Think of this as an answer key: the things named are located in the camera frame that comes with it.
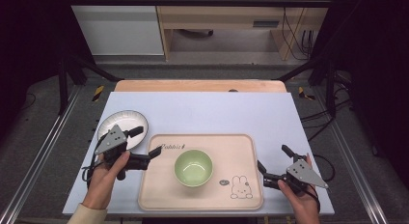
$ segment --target white table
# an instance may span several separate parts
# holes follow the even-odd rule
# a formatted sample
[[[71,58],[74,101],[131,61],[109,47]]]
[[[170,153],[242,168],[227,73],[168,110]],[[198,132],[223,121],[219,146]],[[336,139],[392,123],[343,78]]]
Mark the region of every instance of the white table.
[[[150,125],[144,141],[133,150],[136,154],[147,153],[149,140],[155,134],[245,133],[252,136],[257,157],[269,173],[281,175],[292,164],[292,158],[281,150],[283,144],[288,145],[295,153],[313,155],[290,93],[113,92],[100,123],[122,110],[142,113]],[[81,167],[90,164],[95,144],[96,136]],[[313,168],[319,174],[314,159]],[[137,202],[142,174],[142,171],[128,171],[124,181],[115,183],[108,207],[109,214],[139,217],[292,214],[292,208],[282,192],[266,187],[262,188],[264,201],[258,210],[142,210]],[[81,175],[82,170],[79,170],[63,210],[64,214],[73,214],[87,192]],[[321,202],[321,214],[333,214],[334,209],[327,191],[318,187],[317,193]]]

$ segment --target wooden tray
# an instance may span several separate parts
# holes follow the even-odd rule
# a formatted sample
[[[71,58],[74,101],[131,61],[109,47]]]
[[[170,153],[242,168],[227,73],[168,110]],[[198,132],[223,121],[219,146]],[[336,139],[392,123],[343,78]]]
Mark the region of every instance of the wooden tray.
[[[263,202],[253,140],[245,134],[155,135],[149,151],[162,147],[150,162],[139,193],[143,210],[256,210]],[[199,187],[178,182],[177,157],[198,149],[213,162],[213,175]]]

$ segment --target cartoon rabbit print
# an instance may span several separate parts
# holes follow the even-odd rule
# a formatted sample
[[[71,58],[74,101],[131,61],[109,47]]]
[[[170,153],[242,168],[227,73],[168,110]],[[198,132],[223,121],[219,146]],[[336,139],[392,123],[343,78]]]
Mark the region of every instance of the cartoon rabbit print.
[[[252,189],[247,182],[247,178],[245,176],[234,176],[232,178],[232,195],[233,199],[246,199],[246,198],[253,198]]]

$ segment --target green bowl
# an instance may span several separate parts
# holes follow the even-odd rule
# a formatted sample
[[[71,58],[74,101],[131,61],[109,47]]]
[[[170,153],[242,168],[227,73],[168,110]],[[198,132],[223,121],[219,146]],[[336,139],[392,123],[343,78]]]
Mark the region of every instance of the green bowl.
[[[175,175],[180,183],[197,187],[206,183],[213,173],[210,157],[200,150],[189,150],[175,162]]]

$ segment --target human hand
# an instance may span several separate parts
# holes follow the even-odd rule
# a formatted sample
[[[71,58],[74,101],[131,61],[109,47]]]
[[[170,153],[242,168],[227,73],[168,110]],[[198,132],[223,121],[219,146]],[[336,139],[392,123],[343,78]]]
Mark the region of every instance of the human hand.
[[[312,166],[310,156],[307,154],[307,163]],[[295,219],[297,224],[315,224],[319,223],[318,207],[316,200],[305,192],[294,194],[288,184],[284,181],[278,181],[279,187],[288,198],[294,210]],[[315,194],[313,187],[307,186],[307,191]]]
[[[93,210],[105,210],[108,207],[115,179],[129,160],[129,155],[130,152],[125,151],[109,170],[103,163],[94,169],[87,195],[82,202],[83,206]],[[98,159],[103,160],[103,154],[100,154]]]

